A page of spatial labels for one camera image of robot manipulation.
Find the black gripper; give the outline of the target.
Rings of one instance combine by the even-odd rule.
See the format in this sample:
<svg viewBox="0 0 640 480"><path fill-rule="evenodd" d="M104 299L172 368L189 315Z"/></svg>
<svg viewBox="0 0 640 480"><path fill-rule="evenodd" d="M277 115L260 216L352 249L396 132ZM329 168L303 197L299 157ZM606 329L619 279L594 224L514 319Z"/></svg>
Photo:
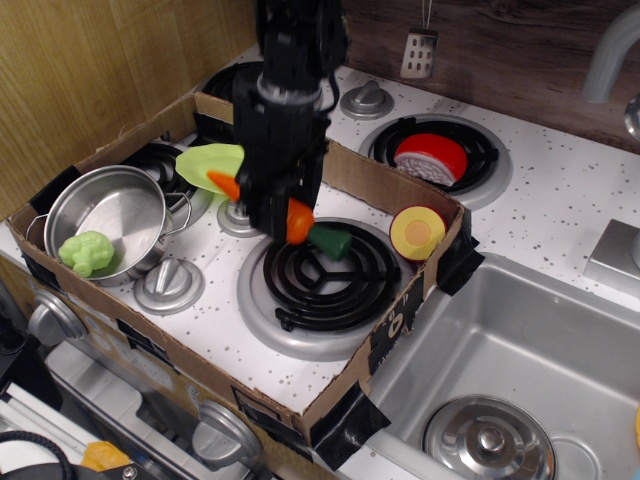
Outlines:
<svg viewBox="0 0 640 480"><path fill-rule="evenodd" d="M326 129L322 93L283 90L258 74L233 103L234 138L244 149L236 175L250 225L286 242L289 195L314 209L323 178Z"/></svg>

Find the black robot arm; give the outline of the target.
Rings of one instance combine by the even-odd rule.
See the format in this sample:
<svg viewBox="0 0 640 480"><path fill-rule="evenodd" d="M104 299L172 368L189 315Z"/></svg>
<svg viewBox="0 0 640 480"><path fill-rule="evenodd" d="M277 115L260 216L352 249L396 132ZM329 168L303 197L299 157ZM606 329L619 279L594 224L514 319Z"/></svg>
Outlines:
<svg viewBox="0 0 640 480"><path fill-rule="evenodd" d="M291 200L313 207L322 180L335 72L349 41L338 1L257 1L262 62L241 71L232 92L234 139L244 150L236 175L252 227L282 243Z"/></svg>

